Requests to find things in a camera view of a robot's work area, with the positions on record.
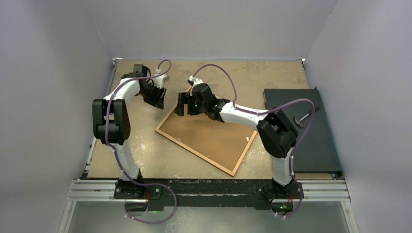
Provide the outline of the wooden picture frame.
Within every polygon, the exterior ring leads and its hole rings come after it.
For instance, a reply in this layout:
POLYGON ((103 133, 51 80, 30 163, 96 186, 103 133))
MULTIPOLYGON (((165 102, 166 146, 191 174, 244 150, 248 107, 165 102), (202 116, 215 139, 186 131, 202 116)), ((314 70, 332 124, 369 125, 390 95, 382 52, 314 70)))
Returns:
POLYGON ((166 171, 178 178, 234 178, 243 175, 250 154, 259 148, 257 132, 205 115, 176 116, 177 92, 169 91, 165 113, 155 128, 171 165, 166 171))

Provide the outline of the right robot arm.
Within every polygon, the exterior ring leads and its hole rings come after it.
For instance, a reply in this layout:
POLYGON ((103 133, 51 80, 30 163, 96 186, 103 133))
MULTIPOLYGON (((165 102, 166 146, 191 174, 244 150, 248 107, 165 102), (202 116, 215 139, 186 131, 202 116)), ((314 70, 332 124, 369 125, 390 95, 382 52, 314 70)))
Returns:
POLYGON ((209 119, 234 123, 257 131, 265 150, 272 157, 272 189, 283 198, 292 191, 295 183, 293 149, 298 132, 282 110, 258 110, 238 107, 234 102, 213 94, 206 83, 195 84, 189 91, 178 94, 175 114, 205 114, 209 119))

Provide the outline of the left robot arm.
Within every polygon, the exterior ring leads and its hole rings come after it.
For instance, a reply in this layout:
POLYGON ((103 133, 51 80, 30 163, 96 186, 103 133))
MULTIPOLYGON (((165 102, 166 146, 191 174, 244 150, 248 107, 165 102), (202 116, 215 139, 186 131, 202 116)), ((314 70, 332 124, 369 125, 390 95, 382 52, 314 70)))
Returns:
POLYGON ((133 97, 140 95, 145 103, 163 109, 167 91, 163 84, 168 79, 168 73, 159 67, 152 74, 147 66, 137 64, 133 72, 122 76, 110 94, 92 102, 94 137, 111 149, 119 170, 114 194, 117 199, 138 199, 148 193, 128 141, 131 123, 127 105, 133 97))

